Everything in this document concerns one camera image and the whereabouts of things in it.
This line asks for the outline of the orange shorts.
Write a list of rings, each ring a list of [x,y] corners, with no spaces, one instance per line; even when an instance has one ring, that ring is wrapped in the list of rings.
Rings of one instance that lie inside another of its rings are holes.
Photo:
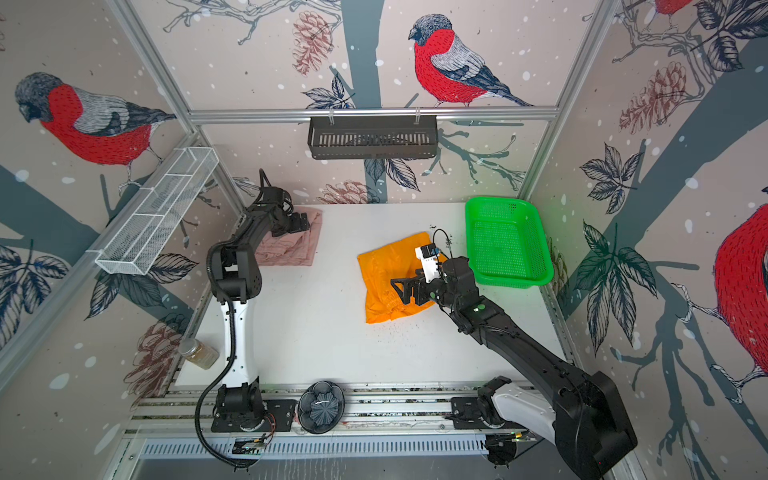
[[[422,265],[416,248],[429,243],[427,232],[417,233],[358,256],[362,278],[367,289],[365,317],[368,324],[378,324],[419,314],[432,306],[405,305],[391,285],[392,279],[412,278]]]

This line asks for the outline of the pink shorts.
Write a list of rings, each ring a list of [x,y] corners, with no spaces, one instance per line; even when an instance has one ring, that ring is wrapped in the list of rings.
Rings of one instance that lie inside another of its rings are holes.
[[[323,224],[323,212],[318,208],[307,207],[300,207],[298,212],[307,214],[309,229],[280,237],[268,233],[255,252],[255,259],[260,266],[309,267],[313,264]]]

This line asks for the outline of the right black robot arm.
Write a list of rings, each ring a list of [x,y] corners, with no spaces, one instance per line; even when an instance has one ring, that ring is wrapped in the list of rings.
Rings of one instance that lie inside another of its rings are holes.
[[[475,410],[463,422],[490,428],[516,423],[556,448],[581,479],[600,479],[638,444],[615,383],[561,359],[482,295],[466,257],[423,261],[411,278],[390,282],[402,303],[433,302],[459,332],[498,354],[533,386],[527,391],[497,376],[477,391]]]

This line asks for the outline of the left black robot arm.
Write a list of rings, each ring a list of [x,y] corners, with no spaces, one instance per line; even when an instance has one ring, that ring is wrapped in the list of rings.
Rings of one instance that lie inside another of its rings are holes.
[[[287,191],[262,186],[235,234],[208,251],[207,275],[227,330],[226,366],[209,386],[217,390],[211,425],[215,433],[274,428],[262,400],[252,348],[247,345],[248,302],[255,299],[262,288],[256,250],[268,235],[278,238],[307,231],[309,227],[307,215],[294,210]]]

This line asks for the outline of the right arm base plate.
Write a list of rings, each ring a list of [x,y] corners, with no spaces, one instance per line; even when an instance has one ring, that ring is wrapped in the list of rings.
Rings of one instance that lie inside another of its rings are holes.
[[[477,397],[452,397],[450,399],[450,410],[444,418],[450,421],[456,430],[528,431],[526,427],[511,421],[489,422],[481,413]]]

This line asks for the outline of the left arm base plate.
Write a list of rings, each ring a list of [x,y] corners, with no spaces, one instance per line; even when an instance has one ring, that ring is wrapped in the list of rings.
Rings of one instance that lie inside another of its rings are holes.
[[[297,408],[290,399],[265,400],[255,413],[247,403],[217,405],[213,413],[211,431],[214,433],[289,432]]]

